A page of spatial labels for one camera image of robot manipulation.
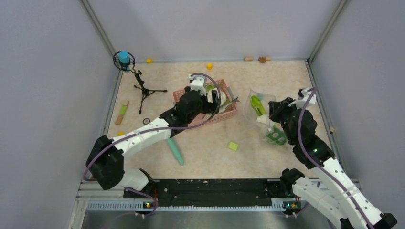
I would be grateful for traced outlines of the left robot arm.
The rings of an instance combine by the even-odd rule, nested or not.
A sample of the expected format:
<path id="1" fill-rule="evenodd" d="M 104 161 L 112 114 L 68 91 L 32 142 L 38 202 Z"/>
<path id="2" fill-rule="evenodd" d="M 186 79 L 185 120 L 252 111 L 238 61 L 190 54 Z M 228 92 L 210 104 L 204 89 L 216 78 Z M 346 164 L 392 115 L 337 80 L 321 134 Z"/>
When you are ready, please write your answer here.
<path id="1" fill-rule="evenodd" d="M 125 159 L 134 156 L 143 149 L 176 136 L 189 129 L 189 124 L 199 114 L 215 116 L 222 102 L 221 93 L 210 90 L 206 95 L 190 87 L 175 106 L 153 121 L 122 136 L 108 138 L 99 137 L 85 163 L 86 172 L 90 172 L 93 180 L 103 190 L 116 186 L 127 186 L 135 189 L 141 197 L 148 197 L 153 192 L 153 184 L 145 172 L 125 169 Z"/>

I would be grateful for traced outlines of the clear pink zip bag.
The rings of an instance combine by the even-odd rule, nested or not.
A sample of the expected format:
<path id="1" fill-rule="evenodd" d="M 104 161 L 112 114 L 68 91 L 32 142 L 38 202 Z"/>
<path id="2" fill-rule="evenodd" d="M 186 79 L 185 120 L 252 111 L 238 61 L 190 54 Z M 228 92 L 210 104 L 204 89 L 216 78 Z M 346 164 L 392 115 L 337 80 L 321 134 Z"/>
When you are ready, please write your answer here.
<path id="1" fill-rule="evenodd" d="M 287 137 L 281 125 L 271 121 L 269 118 L 268 103 L 275 100 L 276 97 L 272 94 L 250 89 L 243 114 L 246 121 L 257 130 L 259 139 L 270 145 L 283 146 L 287 143 Z"/>

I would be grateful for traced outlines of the green celery stalk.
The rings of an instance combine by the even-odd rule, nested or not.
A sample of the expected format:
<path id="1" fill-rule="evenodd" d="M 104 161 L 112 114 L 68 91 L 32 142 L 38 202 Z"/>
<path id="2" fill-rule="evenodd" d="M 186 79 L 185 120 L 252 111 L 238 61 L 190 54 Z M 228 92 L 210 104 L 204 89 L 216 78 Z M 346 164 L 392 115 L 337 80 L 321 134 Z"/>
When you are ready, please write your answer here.
<path id="1" fill-rule="evenodd" d="M 256 95 L 252 95 L 250 97 L 250 104 L 251 104 L 252 109 L 258 115 L 258 118 L 256 119 L 256 121 L 258 123 L 269 126 L 270 119 L 267 115 L 267 111 L 265 110 L 263 104 L 261 103 L 261 100 Z"/>

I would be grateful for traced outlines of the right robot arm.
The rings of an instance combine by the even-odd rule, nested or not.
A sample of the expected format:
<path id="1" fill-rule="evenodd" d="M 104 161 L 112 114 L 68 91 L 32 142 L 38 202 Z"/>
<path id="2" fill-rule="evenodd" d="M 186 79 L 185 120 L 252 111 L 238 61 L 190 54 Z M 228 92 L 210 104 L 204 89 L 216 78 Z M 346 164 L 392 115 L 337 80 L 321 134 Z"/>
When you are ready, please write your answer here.
<path id="1" fill-rule="evenodd" d="M 314 172 L 331 192 L 312 185 L 297 169 L 285 169 L 280 191 L 287 197 L 304 198 L 338 229 L 391 229 L 397 219 L 375 207 L 346 175 L 331 148 L 316 135 L 318 123 L 306 107 L 312 98 L 290 97 L 270 101 L 269 119 L 281 125 L 295 157 Z"/>

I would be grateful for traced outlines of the green bell pepper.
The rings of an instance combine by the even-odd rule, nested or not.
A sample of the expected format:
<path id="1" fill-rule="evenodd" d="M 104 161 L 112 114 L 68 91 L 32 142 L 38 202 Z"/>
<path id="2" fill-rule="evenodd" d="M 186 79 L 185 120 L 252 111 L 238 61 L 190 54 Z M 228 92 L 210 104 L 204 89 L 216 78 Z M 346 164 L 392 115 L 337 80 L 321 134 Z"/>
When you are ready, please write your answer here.
<path id="1" fill-rule="evenodd" d="M 269 130 L 269 133 L 266 134 L 267 141 L 272 145 L 284 145 L 287 142 L 286 135 L 282 129 L 273 127 Z"/>

